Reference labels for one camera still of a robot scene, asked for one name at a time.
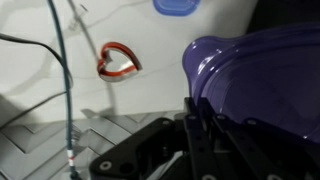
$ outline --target cord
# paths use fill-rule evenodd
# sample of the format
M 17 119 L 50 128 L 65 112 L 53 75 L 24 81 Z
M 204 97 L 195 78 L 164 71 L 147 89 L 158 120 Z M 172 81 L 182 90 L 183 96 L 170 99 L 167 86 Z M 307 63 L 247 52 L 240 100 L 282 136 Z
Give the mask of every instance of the cord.
M 82 31 L 83 31 L 88 43 L 89 43 L 89 47 L 91 48 L 93 56 L 96 58 L 96 60 L 99 60 L 99 56 L 96 53 L 96 47 L 95 47 L 95 45 L 94 45 L 94 43 L 92 41 L 92 38 L 90 37 L 90 34 L 89 34 L 89 32 L 88 32 L 88 30 L 86 28 L 86 25 L 84 24 L 84 22 L 82 21 L 81 17 L 77 13 L 75 4 L 73 3 L 72 0 L 68 0 L 68 2 L 69 2 L 69 5 L 70 5 L 70 7 L 71 7 L 71 9 L 73 11 L 73 15 L 74 15 L 74 18 L 75 18 L 76 22 L 80 24 L 80 27 L 81 27 L 81 29 L 82 29 Z
M 63 66 L 62 64 L 62 58 L 60 57 L 60 55 L 55 51 L 53 50 L 51 47 L 47 46 L 46 44 L 43 44 L 43 43 L 40 43 L 40 42 L 36 42 L 36 41 L 31 41 L 31 40 L 26 40 L 26 39 L 22 39 L 22 38 L 18 38 L 18 37 L 13 37 L 13 36 L 10 36 L 10 35 L 7 35 L 7 34 L 3 34 L 3 33 L 0 33 L 0 40 L 4 40 L 4 41 L 9 41 L 9 42 L 14 42 L 14 43 L 21 43 L 21 44 L 32 44 L 32 45 L 39 45 L 39 46 L 42 46 L 44 48 L 46 48 L 48 51 L 51 52 L 51 54 L 58 60 L 58 62 L 61 64 L 61 66 Z M 68 69 L 68 76 L 69 76 L 69 81 L 70 81 L 70 84 L 71 84 L 71 87 L 73 86 L 73 78 L 72 78 L 72 75 Z M 39 102 L 38 104 L 32 106 L 31 108 L 21 112 L 20 114 L 14 116 L 13 118 L 11 118 L 10 120 L 8 120 L 5 124 L 3 124 L 1 127 L 0 127 L 0 130 L 4 129 L 5 127 L 7 127 L 9 124 L 13 123 L 14 121 L 20 119 L 21 117 L 27 115 L 28 113 L 30 113 L 31 111 L 35 110 L 36 108 L 40 107 L 41 105 L 44 105 L 46 104 L 47 102 L 51 101 L 52 99 L 58 97 L 58 96 L 61 96 L 65 93 L 64 92 L 60 92 L 60 93 L 57 93 L 57 94 L 54 94 L 44 100 L 42 100 L 41 102 Z
M 74 155 L 73 155 L 73 145 L 72 145 L 72 104 L 71 104 L 71 91 L 70 82 L 68 81 L 68 63 L 67 63 L 67 53 L 64 46 L 63 34 L 60 27 L 59 17 L 56 12 L 53 0 L 48 0 L 49 7 L 52 13 L 52 17 L 55 24 L 55 29 L 59 41 L 62 64 L 63 64 L 63 77 L 66 89 L 66 108 L 67 108 L 67 123 L 66 123 L 66 134 L 67 134 L 67 152 L 69 158 L 69 167 L 71 171 L 71 179 L 80 179 L 76 167 L 74 166 Z
M 13 117 L 13 118 L 11 118 L 9 121 L 7 121 L 5 124 L 3 124 L 3 125 L 0 127 L 0 131 L 3 130 L 5 127 L 7 127 L 9 124 L 13 123 L 14 121 L 16 121 L 16 120 L 20 119 L 21 117 L 27 115 L 29 112 L 35 110 L 36 108 L 44 105 L 45 103 L 51 101 L 52 99 L 54 99 L 54 98 L 56 98 L 56 97 L 59 97 L 59 96 L 65 94 L 65 93 L 66 93 L 66 92 L 64 91 L 64 92 L 60 92 L 60 93 L 54 94 L 54 95 L 46 98 L 45 100 L 39 102 L 38 104 L 32 106 L 31 108 L 29 108 L 29 109 L 21 112 L 20 114 L 16 115 L 15 117 Z
M 33 45 L 42 46 L 42 47 L 46 48 L 48 51 L 50 51 L 51 54 L 52 54 L 52 55 L 58 60 L 58 62 L 61 64 L 61 66 L 63 66 L 62 58 L 60 57 L 60 55 L 59 55 L 55 50 L 53 50 L 51 47 L 49 47 L 49 46 L 46 45 L 46 44 L 43 44 L 43 43 L 40 43 L 40 42 L 36 42 L 36 41 L 21 39 L 21 38 L 9 36 L 9 35 L 7 35 L 7 34 L 2 34 L 2 33 L 0 33 L 0 39 L 1 39 L 1 40 L 4 40 L 4 41 L 9 41 L 9 42 L 15 42 L 15 43 L 21 43 L 21 44 L 33 44 Z M 69 81 L 70 81 L 70 84 L 71 84 L 71 87 L 72 87 L 72 86 L 73 86 L 73 78 L 72 78 L 72 75 L 71 75 L 69 69 L 67 69 L 67 70 L 68 70 Z

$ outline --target purple plastic container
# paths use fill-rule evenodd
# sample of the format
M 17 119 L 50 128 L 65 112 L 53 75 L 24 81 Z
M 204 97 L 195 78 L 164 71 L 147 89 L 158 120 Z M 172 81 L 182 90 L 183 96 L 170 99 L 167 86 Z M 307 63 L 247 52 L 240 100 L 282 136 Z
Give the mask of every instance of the purple plastic container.
M 257 118 L 320 143 L 320 25 L 203 37 L 183 56 L 190 96 L 241 123 Z

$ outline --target blue lid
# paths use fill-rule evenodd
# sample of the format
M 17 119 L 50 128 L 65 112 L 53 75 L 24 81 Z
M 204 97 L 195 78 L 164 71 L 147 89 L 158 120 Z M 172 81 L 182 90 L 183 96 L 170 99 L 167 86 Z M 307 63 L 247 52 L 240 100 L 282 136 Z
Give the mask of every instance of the blue lid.
M 198 6 L 200 0 L 153 0 L 156 10 L 168 16 L 187 16 Z

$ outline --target heart-shaped wire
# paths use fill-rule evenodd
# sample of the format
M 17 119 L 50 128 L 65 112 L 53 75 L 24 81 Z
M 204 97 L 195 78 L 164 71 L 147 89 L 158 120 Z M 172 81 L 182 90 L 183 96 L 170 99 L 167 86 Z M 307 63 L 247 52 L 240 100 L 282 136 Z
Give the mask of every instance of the heart-shaped wire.
M 106 66 L 110 62 L 108 61 L 110 59 L 109 51 L 118 51 L 122 53 L 133 63 L 133 65 L 116 72 L 106 70 Z M 121 81 L 128 77 L 131 77 L 130 75 L 133 75 L 135 72 L 140 71 L 141 69 L 142 68 L 138 61 L 138 58 L 127 46 L 118 42 L 109 42 L 102 47 L 101 59 L 98 61 L 97 67 L 98 74 L 101 79 L 108 82 Z

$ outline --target black cable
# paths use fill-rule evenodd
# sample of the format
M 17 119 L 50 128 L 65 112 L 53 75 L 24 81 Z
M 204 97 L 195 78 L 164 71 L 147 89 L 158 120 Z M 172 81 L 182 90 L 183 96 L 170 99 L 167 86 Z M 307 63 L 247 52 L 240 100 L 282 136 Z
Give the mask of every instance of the black cable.
M 5 127 L 7 127 L 9 124 L 13 123 L 14 121 L 16 121 L 16 120 L 20 119 L 21 117 L 27 115 L 29 112 L 35 110 L 36 108 L 42 106 L 43 104 L 45 104 L 45 103 L 51 101 L 52 99 L 54 99 L 54 98 L 56 98 L 56 97 L 58 97 L 58 96 L 61 96 L 61 95 L 63 95 L 63 94 L 65 94 L 65 92 L 61 92 L 61 93 L 54 94 L 54 95 L 46 98 L 45 100 L 39 102 L 38 104 L 32 106 L 31 108 L 29 108 L 29 109 L 21 112 L 20 114 L 16 115 L 15 117 L 13 117 L 13 118 L 11 118 L 9 121 L 7 121 L 5 124 L 3 124 L 3 125 L 0 127 L 0 131 L 3 130 Z
M 63 34 L 60 27 L 59 17 L 56 12 L 55 5 L 52 0 L 48 0 L 49 7 L 52 13 L 52 17 L 54 20 L 54 25 L 57 33 L 57 38 L 59 41 L 61 56 L 62 56 L 62 64 L 63 64 L 63 76 L 64 83 L 66 89 L 66 108 L 67 108 L 67 150 L 69 156 L 69 167 L 71 171 L 71 179 L 79 179 L 79 175 L 76 171 L 76 167 L 73 164 L 73 145 L 72 145 L 72 104 L 71 104 L 71 91 L 70 91 L 70 82 L 68 81 L 68 63 L 67 63 L 67 53 L 64 46 Z
M 51 54 L 52 54 L 52 55 L 58 60 L 58 62 L 61 64 L 61 66 L 63 66 L 61 56 L 60 56 L 55 50 L 53 50 L 51 47 L 49 47 L 49 46 L 46 45 L 46 44 L 43 44 L 43 43 L 40 43 L 40 42 L 36 42 L 36 41 L 21 39 L 21 38 L 9 36 L 9 35 L 7 35 L 7 34 L 2 34 L 2 33 L 0 33 L 0 39 L 1 39 L 1 40 L 4 40 L 4 41 L 9 41 L 9 42 L 15 42 L 15 43 L 21 43 L 21 44 L 33 44 L 33 45 L 42 46 L 42 47 L 46 48 L 48 51 L 50 51 Z M 68 76 L 69 76 L 70 84 L 73 86 L 73 78 L 72 78 L 72 75 L 71 75 L 69 69 L 68 69 Z
M 22 38 L 18 38 L 18 37 L 13 37 L 13 36 L 10 36 L 10 35 L 7 35 L 7 34 L 3 34 L 3 33 L 0 33 L 0 40 L 4 40 L 4 41 L 9 41 L 9 42 L 14 42 L 14 43 L 21 43 L 21 44 L 32 44 L 32 45 L 39 45 L 39 46 L 42 46 L 44 48 L 46 48 L 48 51 L 50 51 L 52 53 L 52 55 L 58 60 L 58 62 L 61 64 L 61 66 L 63 66 L 62 64 L 62 58 L 60 57 L 60 55 L 55 51 L 53 50 L 51 47 L 49 47 L 48 45 L 46 44 L 43 44 L 43 43 L 40 43 L 40 42 L 37 42 L 37 41 L 32 41 L 32 40 L 26 40 L 26 39 L 22 39 Z M 71 84 L 71 87 L 73 86 L 73 78 L 72 78 L 72 75 L 68 69 L 68 76 L 69 76 L 69 81 L 70 81 L 70 84 Z M 34 109 L 38 108 L 39 106 L 51 101 L 52 99 L 58 97 L 58 96 L 61 96 L 65 93 L 64 92 L 60 92 L 60 93 L 57 93 L 57 94 L 54 94 L 44 100 L 42 100 L 41 102 L 37 103 L 36 105 L 32 106 L 31 108 L 21 112 L 20 114 L 14 116 L 13 118 L 11 118 L 10 120 L 8 120 L 5 124 L 3 124 L 1 127 L 0 127 L 0 130 L 4 129 L 5 127 L 7 127 L 9 124 L 13 123 L 14 121 L 20 119 L 21 117 L 27 115 L 28 113 L 30 113 L 31 111 L 33 111 Z

